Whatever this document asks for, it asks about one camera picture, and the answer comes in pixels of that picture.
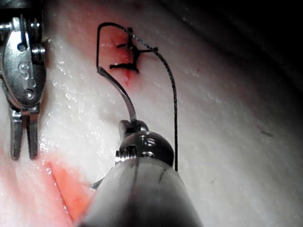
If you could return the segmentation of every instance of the blood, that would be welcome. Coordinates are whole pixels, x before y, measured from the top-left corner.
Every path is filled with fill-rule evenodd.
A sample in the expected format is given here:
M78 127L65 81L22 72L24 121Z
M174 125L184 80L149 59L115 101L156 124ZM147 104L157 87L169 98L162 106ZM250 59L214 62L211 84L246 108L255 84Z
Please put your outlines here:
M72 221L79 219L88 207L94 191L89 188L88 183L81 182L77 170L53 161L46 161L44 166L45 174L52 178L52 185L57 188L61 197L62 212L68 213Z

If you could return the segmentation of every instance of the wound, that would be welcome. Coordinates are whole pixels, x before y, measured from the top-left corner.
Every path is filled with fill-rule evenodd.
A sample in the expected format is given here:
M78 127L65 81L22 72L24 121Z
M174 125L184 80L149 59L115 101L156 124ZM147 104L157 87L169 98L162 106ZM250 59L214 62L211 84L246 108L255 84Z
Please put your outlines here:
M115 27L106 27L100 32L100 66L109 70L119 80L123 76L124 83L128 86L136 75L138 75L138 60L142 53L152 52L151 50L139 50L133 42L132 35Z
M52 187L58 190L62 212L66 212L72 221L78 220L88 207L94 191L88 183L81 182L78 171L52 161L45 162L44 166L53 182Z

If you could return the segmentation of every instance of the black suture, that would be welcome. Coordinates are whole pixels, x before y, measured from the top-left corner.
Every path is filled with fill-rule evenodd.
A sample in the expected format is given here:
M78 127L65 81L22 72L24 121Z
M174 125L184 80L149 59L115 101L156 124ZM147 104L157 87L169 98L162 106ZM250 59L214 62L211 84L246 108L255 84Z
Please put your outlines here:
M129 32L126 28L124 28L121 25L118 25L116 23L112 23L112 22L105 22L102 23L98 26L98 32L97 32L97 58L96 58L96 67L97 69L99 68L99 46L100 46L100 30L103 27L106 26L114 26L117 27L119 29L121 29L122 31L128 33L129 35L131 35L135 40L137 40L138 42L140 42L142 45L144 45L147 49L149 49L151 52L153 52L163 63L163 65L165 66L167 73L169 74L169 78L171 81L171 87L173 90L173 98L174 98L174 125L175 125L175 170L178 171L178 107L177 107L177 89L176 89L176 83L175 83L175 79L174 76L172 75L172 72L170 70L170 67L168 65L168 63L166 62L166 60L162 57L161 54L158 53L157 50L151 48L145 41L143 41L142 39L138 38L137 36L133 35L131 32Z
M133 29L129 27L127 29L129 32L133 32ZM139 50L134 44L133 44L133 36L128 34L128 42L126 44L119 44L117 48L120 47L127 47L133 52L133 62L132 63L121 63L117 65L109 65L110 69L117 69L117 68L124 68L127 70L134 70L137 73L139 73L139 70L137 68L137 61L139 59L139 56L141 53L146 53L146 52L152 52L151 50Z

